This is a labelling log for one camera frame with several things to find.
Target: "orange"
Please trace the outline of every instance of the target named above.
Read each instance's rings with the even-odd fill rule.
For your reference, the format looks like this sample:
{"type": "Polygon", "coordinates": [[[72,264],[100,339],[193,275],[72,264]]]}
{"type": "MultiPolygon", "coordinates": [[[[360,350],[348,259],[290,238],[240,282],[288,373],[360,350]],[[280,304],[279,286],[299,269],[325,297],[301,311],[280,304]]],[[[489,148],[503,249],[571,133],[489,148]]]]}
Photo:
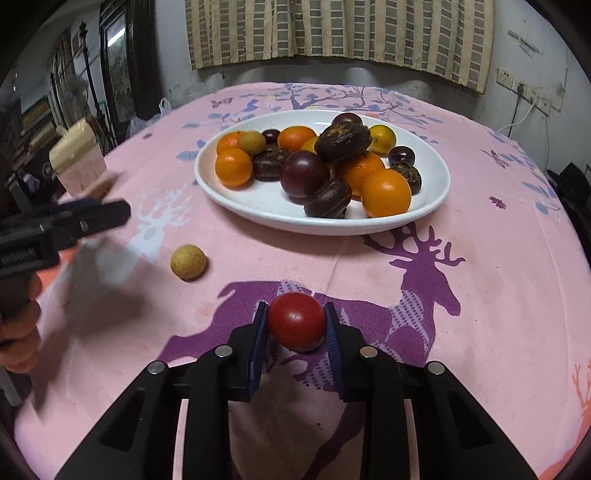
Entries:
{"type": "Polygon", "coordinates": [[[387,217],[408,211],[411,193],[408,182],[394,170],[372,173],[361,187],[361,203],[371,217],[387,217]]]}
{"type": "Polygon", "coordinates": [[[307,150],[308,152],[316,153],[316,150],[314,149],[314,147],[316,146],[316,140],[318,140],[318,137],[310,138],[306,141],[305,144],[301,146],[301,149],[307,150]]]}
{"type": "Polygon", "coordinates": [[[378,155],[388,155],[396,146],[396,134],[386,125],[374,125],[369,129],[371,145],[369,150],[378,155]]]}
{"type": "Polygon", "coordinates": [[[216,175],[228,187],[244,185],[252,176],[252,160],[244,150],[228,148],[216,158],[216,175]]]}
{"type": "Polygon", "coordinates": [[[228,148],[238,148],[238,142],[240,137],[243,136],[244,132],[230,132],[224,135],[217,142],[216,153],[219,155],[228,148]]]}
{"type": "Polygon", "coordinates": [[[304,144],[314,138],[316,136],[316,132],[308,127],[287,127],[285,130],[282,130],[277,137],[277,145],[279,148],[285,148],[290,152],[295,152],[297,150],[301,150],[304,144]]]}
{"type": "Polygon", "coordinates": [[[361,185],[365,179],[375,171],[383,170],[382,159],[375,153],[363,152],[361,155],[349,160],[336,162],[335,177],[346,180],[353,190],[353,196],[361,195],[361,185]]]}

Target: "screw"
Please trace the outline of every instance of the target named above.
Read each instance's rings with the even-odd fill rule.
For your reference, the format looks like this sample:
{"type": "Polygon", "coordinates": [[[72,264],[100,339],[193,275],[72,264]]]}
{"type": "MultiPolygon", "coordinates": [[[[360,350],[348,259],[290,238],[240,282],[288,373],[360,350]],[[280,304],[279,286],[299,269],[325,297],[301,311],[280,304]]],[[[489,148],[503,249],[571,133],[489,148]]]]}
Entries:
{"type": "Polygon", "coordinates": [[[371,345],[366,345],[366,346],[362,347],[359,350],[359,353],[361,354],[361,356],[363,358],[373,358],[375,356],[378,356],[378,350],[371,345]]]}
{"type": "Polygon", "coordinates": [[[152,375],[158,375],[164,372],[164,367],[166,367],[164,362],[156,360],[155,362],[152,362],[148,365],[148,372],[150,372],[152,375]]]}
{"type": "Polygon", "coordinates": [[[431,362],[427,365],[427,369],[433,375],[441,375],[445,371],[445,365],[440,362],[431,362]]]}
{"type": "Polygon", "coordinates": [[[219,358],[225,358],[227,356],[230,356],[232,354],[234,350],[232,349],[231,346],[229,345],[220,345],[219,347],[216,348],[215,350],[215,354],[219,357],[219,358]]]}

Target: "black gripper frame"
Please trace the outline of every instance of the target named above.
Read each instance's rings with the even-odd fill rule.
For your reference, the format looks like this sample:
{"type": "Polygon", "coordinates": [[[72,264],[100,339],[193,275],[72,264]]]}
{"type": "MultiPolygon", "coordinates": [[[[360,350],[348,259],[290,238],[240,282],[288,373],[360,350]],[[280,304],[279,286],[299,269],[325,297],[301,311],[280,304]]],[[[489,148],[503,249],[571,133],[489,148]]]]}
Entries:
{"type": "MultiPolygon", "coordinates": [[[[230,480],[228,401],[255,394],[268,339],[268,306],[227,346],[169,368],[149,364],[97,422],[56,480],[170,480],[182,399],[188,399],[183,480],[230,480]]],[[[526,461],[441,363],[424,368],[366,345],[327,313],[327,349],[344,402],[364,401],[361,480],[409,480],[404,400],[411,400],[421,480],[535,480],[526,461]]]]}

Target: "plastic bag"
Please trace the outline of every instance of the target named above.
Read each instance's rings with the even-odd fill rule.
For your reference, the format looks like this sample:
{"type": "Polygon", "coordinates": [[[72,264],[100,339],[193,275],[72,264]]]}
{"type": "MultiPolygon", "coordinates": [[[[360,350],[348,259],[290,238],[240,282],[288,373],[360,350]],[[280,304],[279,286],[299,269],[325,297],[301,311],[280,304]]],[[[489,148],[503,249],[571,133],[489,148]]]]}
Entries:
{"type": "Polygon", "coordinates": [[[170,112],[173,111],[173,106],[166,98],[160,100],[158,107],[160,108],[160,113],[154,115],[150,120],[142,120],[141,118],[138,118],[136,116],[133,117],[129,121],[129,126],[127,127],[127,134],[125,136],[125,139],[130,139],[134,135],[140,133],[144,128],[149,127],[150,125],[154,125],[162,117],[168,115],[170,112]]]}

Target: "wall socket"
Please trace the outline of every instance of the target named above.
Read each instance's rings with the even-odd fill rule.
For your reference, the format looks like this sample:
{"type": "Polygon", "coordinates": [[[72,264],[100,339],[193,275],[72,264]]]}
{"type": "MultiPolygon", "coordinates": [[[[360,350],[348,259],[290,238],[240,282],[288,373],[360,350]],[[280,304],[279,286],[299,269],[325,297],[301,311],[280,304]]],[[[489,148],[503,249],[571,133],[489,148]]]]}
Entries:
{"type": "Polygon", "coordinates": [[[547,98],[540,98],[538,101],[537,108],[545,115],[550,116],[550,110],[552,108],[552,100],[548,100],[547,98]]]}
{"type": "Polygon", "coordinates": [[[523,98],[539,109],[545,116],[550,116],[552,100],[543,98],[541,92],[537,88],[527,85],[525,82],[515,78],[515,75],[511,72],[500,67],[496,71],[496,82],[515,93],[518,93],[517,89],[519,85],[523,85],[523,98]]]}
{"type": "Polygon", "coordinates": [[[532,105],[536,105],[538,100],[540,99],[540,94],[537,90],[529,85],[525,85],[523,90],[523,98],[527,100],[532,105]]]}
{"type": "Polygon", "coordinates": [[[515,81],[515,75],[508,72],[501,67],[496,71],[496,82],[509,90],[513,89],[513,82],[515,81]]]}

